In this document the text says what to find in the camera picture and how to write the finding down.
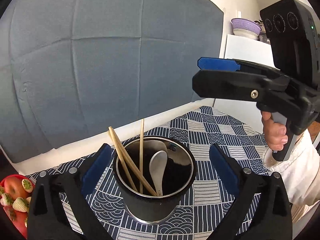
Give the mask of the white sleeve forearm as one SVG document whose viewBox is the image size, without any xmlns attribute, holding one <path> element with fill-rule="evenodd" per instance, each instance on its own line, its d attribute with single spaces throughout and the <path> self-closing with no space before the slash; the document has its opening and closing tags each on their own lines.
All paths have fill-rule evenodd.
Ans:
<svg viewBox="0 0 320 240">
<path fill-rule="evenodd" d="M 319 154 L 305 130 L 287 161 L 272 157 L 271 149 L 263 154 L 263 163 L 271 172 L 281 174 L 292 203 L 292 222 L 298 222 L 319 201 Z"/>
</svg>

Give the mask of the person's right hand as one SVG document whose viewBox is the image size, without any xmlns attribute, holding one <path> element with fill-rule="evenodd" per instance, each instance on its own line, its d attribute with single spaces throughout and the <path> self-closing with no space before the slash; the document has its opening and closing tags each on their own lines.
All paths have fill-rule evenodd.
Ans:
<svg viewBox="0 0 320 240">
<path fill-rule="evenodd" d="M 281 151 L 288 142 L 285 125 L 274 122 L 272 114 L 265 111 L 261 111 L 261 121 L 268 147 L 273 151 Z"/>
</svg>

